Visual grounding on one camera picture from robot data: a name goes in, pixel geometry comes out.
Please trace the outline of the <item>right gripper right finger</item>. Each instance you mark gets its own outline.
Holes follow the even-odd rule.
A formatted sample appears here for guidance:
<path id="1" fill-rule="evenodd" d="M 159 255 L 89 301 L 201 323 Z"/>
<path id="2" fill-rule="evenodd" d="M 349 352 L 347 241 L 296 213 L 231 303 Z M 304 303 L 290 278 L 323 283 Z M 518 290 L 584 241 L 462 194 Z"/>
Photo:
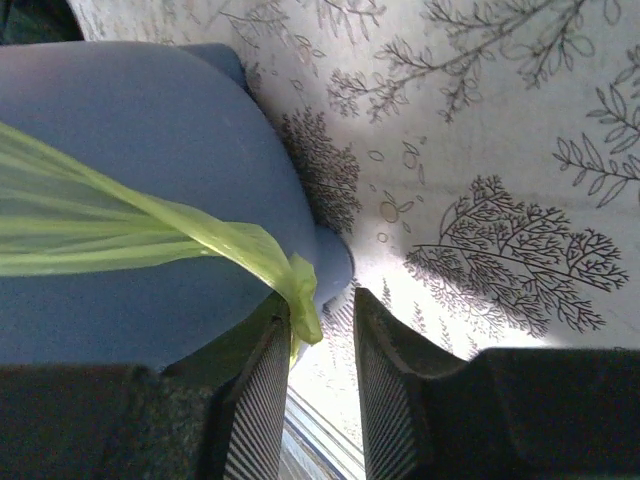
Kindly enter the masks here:
<path id="1" fill-rule="evenodd" d="M 367 289 L 354 346 L 370 479 L 635 479 L 639 354 L 489 348 L 463 360 Z"/>

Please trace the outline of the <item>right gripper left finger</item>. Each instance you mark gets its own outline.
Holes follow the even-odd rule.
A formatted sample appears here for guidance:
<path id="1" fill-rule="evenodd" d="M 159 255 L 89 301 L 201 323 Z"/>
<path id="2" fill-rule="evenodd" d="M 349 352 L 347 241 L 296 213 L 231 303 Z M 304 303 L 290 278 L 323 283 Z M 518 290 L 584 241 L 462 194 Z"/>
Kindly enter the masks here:
<path id="1" fill-rule="evenodd" d="M 135 364 L 5 365 L 5 479 L 274 479 L 289 310 L 269 296 L 162 373 Z"/>

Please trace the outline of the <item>green plastic trash bag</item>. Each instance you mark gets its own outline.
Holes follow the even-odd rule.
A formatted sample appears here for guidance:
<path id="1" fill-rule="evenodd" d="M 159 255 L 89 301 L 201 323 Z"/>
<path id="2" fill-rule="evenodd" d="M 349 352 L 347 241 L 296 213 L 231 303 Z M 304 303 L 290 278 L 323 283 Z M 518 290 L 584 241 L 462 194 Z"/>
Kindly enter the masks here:
<path id="1" fill-rule="evenodd" d="M 126 187 L 7 124 L 1 126 L 1 274 L 86 274 L 219 257 L 288 304 L 292 360 L 323 338 L 311 263 L 253 223 Z"/>

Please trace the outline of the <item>blue plastic trash bin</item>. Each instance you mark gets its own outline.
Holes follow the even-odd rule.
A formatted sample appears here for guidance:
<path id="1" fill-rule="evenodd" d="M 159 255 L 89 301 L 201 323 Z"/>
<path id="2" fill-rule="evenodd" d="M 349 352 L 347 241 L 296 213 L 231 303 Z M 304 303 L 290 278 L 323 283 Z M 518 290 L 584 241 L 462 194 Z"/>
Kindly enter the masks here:
<path id="1" fill-rule="evenodd" d="M 162 368 L 274 293 L 316 344 L 352 274 L 232 48 L 2 48 L 3 363 Z"/>

